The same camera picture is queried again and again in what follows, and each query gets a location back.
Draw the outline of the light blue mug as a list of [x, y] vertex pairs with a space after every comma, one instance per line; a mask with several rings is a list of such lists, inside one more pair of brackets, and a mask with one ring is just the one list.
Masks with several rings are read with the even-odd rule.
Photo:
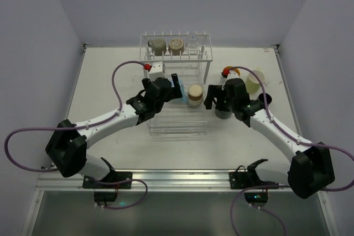
[[181, 79], [178, 79], [179, 81], [179, 86], [180, 86], [180, 90], [181, 90], [181, 93], [182, 93], [182, 98], [175, 98], [175, 99], [172, 99], [171, 101], [172, 102], [180, 102], [180, 103], [183, 103], [183, 104], [187, 104], [188, 103], [188, 97], [186, 95], [186, 92], [185, 92], [185, 88], [184, 88], [184, 83]]

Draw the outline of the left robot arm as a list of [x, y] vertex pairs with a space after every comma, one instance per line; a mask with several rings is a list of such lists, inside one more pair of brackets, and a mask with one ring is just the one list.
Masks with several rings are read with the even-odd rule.
[[122, 129], [152, 119], [165, 103], [183, 96], [177, 74], [172, 74], [170, 79], [159, 77], [151, 81], [145, 78], [142, 84], [143, 90], [119, 109], [91, 122], [73, 124], [66, 119], [58, 124], [45, 151], [62, 177], [80, 174], [101, 185], [115, 184], [118, 174], [113, 166], [105, 158], [88, 155], [87, 150]]

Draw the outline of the dark grey mug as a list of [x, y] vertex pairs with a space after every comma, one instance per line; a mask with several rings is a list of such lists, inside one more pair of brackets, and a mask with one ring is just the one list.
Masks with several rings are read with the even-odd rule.
[[215, 109], [215, 115], [219, 119], [229, 119], [232, 116], [232, 111], [227, 109]]

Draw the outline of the dark blue glazed cup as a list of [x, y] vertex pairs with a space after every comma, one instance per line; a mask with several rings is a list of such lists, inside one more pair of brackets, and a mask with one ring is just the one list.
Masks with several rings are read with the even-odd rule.
[[262, 103], [262, 104], [267, 103], [267, 105], [270, 105], [273, 99], [272, 99], [271, 95], [269, 95], [267, 93], [261, 93], [257, 97], [257, 100], [260, 101], [260, 103]]

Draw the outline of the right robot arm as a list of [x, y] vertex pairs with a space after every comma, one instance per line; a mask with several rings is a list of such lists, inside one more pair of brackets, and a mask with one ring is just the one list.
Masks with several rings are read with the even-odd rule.
[[236, 170], [230, 174], [232, 188], [286, 185], [306, 199], [334, 182], [330, 151], [304, 139], [276, 119], [268, 110], [271, 101], [265, 92], [251, 100], [245, 83], [240, 78], [232, 78], [223, 85], [209, 85], [204, 105], [206, 109], [214, 107], [234, 114], [237, 120], [268, 139], [288, 160], [285, 164], [266, 166], [266, 159], [259, 159], [244, 171]]

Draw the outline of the light green mug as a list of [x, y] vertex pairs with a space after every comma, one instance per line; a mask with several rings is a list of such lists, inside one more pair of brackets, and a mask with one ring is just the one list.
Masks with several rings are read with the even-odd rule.
[[249, 94], [255, 94], [261, 87], [261, 84], [264, 84], [266, 79], [264, 73], [260, 69], [252, 70], [252, 72], [255, 75], [250, 72], [245, 82], [246, 90]]

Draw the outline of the floral white mug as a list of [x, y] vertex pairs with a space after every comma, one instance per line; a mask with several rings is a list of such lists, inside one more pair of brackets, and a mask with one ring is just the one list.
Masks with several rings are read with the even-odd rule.
[[227, 78], [229, 75], [236, 75], [237, 77], [240, 77], [241, 74], [240, 74], [240, 71], [238, 68], [235, 68], [233, 66], [226, 66], [222, 72], [221, 72], [221, 76], [223, 78]]

